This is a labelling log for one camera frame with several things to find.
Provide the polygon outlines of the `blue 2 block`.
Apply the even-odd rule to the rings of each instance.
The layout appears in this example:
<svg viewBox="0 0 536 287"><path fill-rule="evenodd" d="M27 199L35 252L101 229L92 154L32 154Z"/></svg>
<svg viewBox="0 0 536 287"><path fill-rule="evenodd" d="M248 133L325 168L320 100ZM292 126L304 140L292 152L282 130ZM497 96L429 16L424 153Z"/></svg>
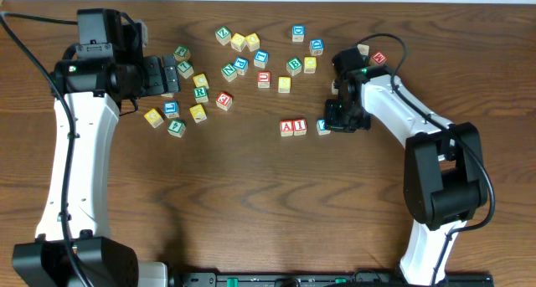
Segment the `blue 2 block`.
<svg viewBox="0 0 536 287"><path fill-rule="evenodd" d="M319 119L317 121L317 133L319 136L328 135L331 131L327 128L326 122L324 119Z"/></svg>

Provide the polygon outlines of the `red I block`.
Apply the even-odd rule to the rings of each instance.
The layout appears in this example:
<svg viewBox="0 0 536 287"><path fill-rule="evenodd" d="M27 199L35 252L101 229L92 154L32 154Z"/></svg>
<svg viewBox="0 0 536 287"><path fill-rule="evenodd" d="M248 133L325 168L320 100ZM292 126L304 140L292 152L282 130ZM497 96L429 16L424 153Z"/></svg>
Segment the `red I block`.
<svg viewBox="0 0 536 287"><path fill-rule="evenodd" d="M307 121L305 119L296 119L292 124L295 136L302 136L307 133Z"/></svg>

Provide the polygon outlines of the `red A block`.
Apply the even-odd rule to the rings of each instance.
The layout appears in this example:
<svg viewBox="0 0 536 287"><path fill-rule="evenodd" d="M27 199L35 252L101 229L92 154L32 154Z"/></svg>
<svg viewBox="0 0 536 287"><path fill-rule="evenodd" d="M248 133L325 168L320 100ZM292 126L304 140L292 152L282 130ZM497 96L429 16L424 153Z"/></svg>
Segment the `red A block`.
<svg viewBox="0 0 536 287"><path fill-rule="evenodd" d="M280 133L281 133L281 136L293 136L294 135L293 121L282 120L280 122Z"/></svg>

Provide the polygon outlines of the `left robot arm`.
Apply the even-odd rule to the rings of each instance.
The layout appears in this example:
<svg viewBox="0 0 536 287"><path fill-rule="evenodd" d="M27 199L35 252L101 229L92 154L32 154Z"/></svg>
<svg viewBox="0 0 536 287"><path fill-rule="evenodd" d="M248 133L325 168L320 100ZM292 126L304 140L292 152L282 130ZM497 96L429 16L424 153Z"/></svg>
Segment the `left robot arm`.
<svg viewBox="0 0 536 287"><path fill-rule="evenodd" d="M111 142L123 101L177 93L172 56L145 56L147 27L126 13L81 9L70 45L45 79L56 143L47 203L35 239L13 249L30 286L176 286L162 262L142 262L111 238L107 207Z"/></svg>

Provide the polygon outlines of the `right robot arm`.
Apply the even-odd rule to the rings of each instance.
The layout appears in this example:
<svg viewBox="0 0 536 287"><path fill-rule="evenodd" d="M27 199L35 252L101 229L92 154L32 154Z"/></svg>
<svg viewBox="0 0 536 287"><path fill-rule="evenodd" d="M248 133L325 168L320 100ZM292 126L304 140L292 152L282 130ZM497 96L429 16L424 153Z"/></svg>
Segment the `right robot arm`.
<svg viewBox="0 0 536 287"><path fill-rule="evenodd" d="M358 49L332 58L337 92L325 104L325 126L334 132L367 130L382 123L405 149L403 194L414 222L399 262L407 284L446 280L446 261L457 235L488 202L477 128L438 116L404 86L386 64L366 61Z"/></svg>

